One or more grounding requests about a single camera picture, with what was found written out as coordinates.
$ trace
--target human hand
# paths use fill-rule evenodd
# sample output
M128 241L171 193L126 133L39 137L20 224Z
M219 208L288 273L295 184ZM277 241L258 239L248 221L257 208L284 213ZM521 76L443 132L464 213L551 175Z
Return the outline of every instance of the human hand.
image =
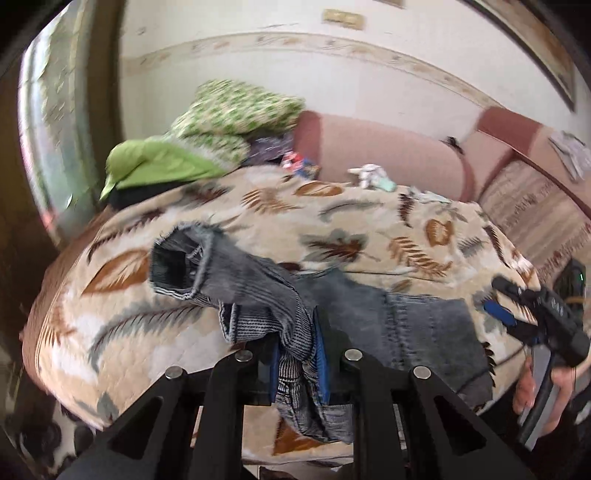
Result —
M535 381L531 371L532 359L528 356L521 370L521 376L517 382L517 389L513 396L513 411L520 415L524 408L531 408L535 402ZM562 412L568 405L570 397L573 394L576 370L569 367L556 367L552 370L551 379L554 385L559 387L558 396L548 422L542 429L542 435L548 435L560 422Z

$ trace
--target decorative wallpaper border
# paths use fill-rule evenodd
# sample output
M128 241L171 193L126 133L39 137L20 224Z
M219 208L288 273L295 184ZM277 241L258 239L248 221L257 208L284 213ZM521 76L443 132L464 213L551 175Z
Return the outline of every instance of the decorative wallpaper border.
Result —
M185 42L141 57L121 58L121 75L137 75L179 61L209 55L263 50L305 51L376 63L433 82L482 108L501 106L489 95L462 79L415 57L365 42L307 33L240 33Z

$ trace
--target picture frame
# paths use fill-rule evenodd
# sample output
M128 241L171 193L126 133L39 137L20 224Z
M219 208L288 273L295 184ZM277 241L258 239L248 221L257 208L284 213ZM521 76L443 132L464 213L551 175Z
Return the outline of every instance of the picture frame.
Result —
M404 8L404 0L376 0L377 2L392 5L393 7Z
M463 1L517 42L543 70L570 110L574 111L574 61L542 19L520 0Z

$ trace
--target leaf-patterned blanket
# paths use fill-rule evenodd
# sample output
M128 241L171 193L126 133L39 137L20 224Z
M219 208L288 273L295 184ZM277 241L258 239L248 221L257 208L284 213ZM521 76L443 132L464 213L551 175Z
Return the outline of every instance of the leaf-patterned blanket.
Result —
M53 299L35 349L36 374L81 419L105 427L170 365L214 366L237 346L222 337L217 311L155 294L147 282L150 249L180 222L209 222L246 252L291 271L335 262L357 282L396 292L463 298L489 358L494 399L516 380L524 355L482 310L503 274L537 288L520 259L476 203L425 200L306 181L274 166L199 181L119 212L97 233ZM507 299L501 302L529 319ZM272 407L247 407L243 455L252 461L352 455L349 445L297 437Z

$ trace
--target couch cushion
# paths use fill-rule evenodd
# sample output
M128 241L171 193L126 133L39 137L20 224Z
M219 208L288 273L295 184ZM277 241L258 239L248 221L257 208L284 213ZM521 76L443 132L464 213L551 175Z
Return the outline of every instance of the couch cushion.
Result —
M348 168L375 163L398 184L453 200L472 199L465 167L454 149L396 127L304 112L295 131L295 148L320 164L325 181L349 181Z

